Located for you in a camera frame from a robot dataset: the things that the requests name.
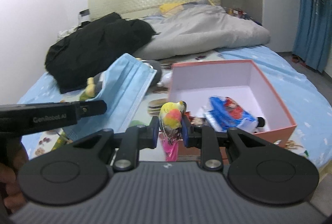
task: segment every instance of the black jacket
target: black jacket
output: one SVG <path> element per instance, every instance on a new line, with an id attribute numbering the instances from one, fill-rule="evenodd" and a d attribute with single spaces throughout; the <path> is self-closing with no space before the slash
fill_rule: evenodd
<path id="1" fill-rule="evenodd" d="M 122 54 L 132 54 L 155 34 L 146 22 L 125 20 L 115 12 L 89 23 L 52 45 L 45 68 L 56 79 L 60 92 L 86 87 Z"/>

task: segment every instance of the blue face mask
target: blue face mask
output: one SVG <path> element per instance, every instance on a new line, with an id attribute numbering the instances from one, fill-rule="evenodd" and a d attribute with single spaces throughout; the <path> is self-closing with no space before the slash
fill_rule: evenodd
<path id="1" fill-rule="evenodd" d="M 114 133 L 125 132 L 156 72 L 131 55 L 123 54 L 104 72 L 102 90 L 87 100 L 105 101 L 106 113 L 81 118 L 77 125 L 64 127 L 67 137 L 76 141 L 104 128 L 111 128 Z"/>

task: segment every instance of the toy parrot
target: toy parrot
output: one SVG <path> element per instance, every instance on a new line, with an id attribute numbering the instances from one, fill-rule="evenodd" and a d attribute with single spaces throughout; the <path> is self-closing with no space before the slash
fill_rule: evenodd
<path id="1" fill-rule="evenodd" d="M 167 102 L 160 109 L 159 125 L 164 134 L 163 148 L 166 153 L 166 161 L 177 160 L 181 120 L 186 109 L 187 104 L 184 101 L 178 103 Z"/>

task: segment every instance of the human hand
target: human hand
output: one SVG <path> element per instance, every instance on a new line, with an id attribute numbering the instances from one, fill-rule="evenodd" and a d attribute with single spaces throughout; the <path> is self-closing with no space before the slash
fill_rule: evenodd
<path id="1" fill-rule="evenodd" d="M 13 167 L 16 170 L 19 170 L 27 161 L 27 153 L 25 152 L 24 147 L 22 147 L 14 157 Z M 16 212 L 26 204 L 14 171 L 2 163 L 0 163 L 0 182 L 6 184 L 8 197 L 6 197 L 3 202 L 12 213 Z"/>

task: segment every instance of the curtain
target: curtain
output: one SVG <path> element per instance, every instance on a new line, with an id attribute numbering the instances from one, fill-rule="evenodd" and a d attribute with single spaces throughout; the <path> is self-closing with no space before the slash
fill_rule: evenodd
<path id="1" fill-rule="evenodd" d="M 301 0 L 293 54 L 323 72 L 332 39 L 332 0 Z"/>

